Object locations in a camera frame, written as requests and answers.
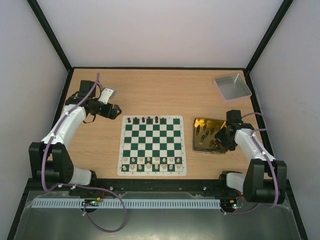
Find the gold tin with dark pieces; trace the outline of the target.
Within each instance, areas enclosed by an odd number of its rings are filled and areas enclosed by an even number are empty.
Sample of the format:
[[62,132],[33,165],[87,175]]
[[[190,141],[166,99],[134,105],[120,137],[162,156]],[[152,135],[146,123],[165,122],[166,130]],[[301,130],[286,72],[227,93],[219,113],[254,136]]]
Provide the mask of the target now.
[[215,134],[225,126],[226,122],[224,120],[195,118],[192,129],[192,150],[208,154],[224,155],[227,153],[228,149],[215,139]]

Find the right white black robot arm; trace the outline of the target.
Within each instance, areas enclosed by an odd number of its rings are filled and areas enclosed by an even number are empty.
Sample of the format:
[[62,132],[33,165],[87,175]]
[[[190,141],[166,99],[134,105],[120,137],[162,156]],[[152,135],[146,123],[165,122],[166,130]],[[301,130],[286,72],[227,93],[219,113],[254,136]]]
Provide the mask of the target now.
[[282,204],[286,195],[287,165],[269,153],[249,123],[231,123],[222,127],[215,139],[229,151],[240,147],[249,161],[246,173],[223,171],[218,191],[229,196],[235,190],[242,193],[247,202]]

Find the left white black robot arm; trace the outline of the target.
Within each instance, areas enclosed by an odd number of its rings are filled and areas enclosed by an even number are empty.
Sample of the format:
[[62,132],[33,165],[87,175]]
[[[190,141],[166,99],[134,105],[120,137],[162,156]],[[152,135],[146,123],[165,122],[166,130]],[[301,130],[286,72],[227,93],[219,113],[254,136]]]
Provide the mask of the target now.
[[122,110],[118,105],[89,99],[81,104],[66,104],[59,120],[40,142],[32,142],[28,153],[32,178],[40,181],[44,191],[56,187],[90,186],[97,180],[93,170],[74,166],[68,147],[88,115],[114,120]]

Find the green white chess board mat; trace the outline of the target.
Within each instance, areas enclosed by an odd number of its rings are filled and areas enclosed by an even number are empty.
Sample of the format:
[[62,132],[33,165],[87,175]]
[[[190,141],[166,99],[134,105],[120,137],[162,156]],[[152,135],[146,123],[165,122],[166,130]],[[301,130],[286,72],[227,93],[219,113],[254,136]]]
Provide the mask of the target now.
[[[134,118],[139,119],[139,124],[133,124]],[[125,115],[122,118],[120,146],[118,156],[117,175],[128,177],[184,177],[187,175],[186,144],[184,134],[184,121],[181,115],[150,115],[152,124],[147,124],[148,115]],[[146,158],[151,158],[152,171],[146,171]],[[159,171],[153,171],[153,165],[159,164]],[[166,164],[167,171],[160,171],[160,165]],[[135,171],[130,171],[130,165],[135,165]],[[143,165],[144,170],[138,171],[138,165]],[[168,165],[174,165],[174,171],[168,171]],[[182,165],[181,171],[176,171],[176,165]]]

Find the silver tin lid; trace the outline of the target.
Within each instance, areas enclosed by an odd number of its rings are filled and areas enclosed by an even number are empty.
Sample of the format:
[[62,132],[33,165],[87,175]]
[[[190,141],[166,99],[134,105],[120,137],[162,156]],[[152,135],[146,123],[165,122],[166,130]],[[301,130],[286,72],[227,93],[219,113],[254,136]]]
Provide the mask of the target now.
[[249,99],[252,96],[245,79],[239,73],[217,77],[213,83],[226,103]]

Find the black mounting rail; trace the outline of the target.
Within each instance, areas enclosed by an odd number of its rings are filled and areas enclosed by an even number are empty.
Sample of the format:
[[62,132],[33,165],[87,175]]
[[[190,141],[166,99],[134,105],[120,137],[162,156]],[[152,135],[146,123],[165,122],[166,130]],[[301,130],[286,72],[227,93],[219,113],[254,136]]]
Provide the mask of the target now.
[[[127,192],[147,192],[147,193],[189,193],[192,195],[200,194],[204,197],[215,197],[219,199],[238,197],[238,190],[223,186],[218,179],[116,179],[98,178],[95,182],[96,187],[111,190],[117,194]],[[29,191],[43,191],[40,182],[29,178],[24,190],[24,194]],[[69,191],[71,196],[80,197],[101,197],[101,190],[83,189],[76,187],[63,186],[55,188],[53,191]]]

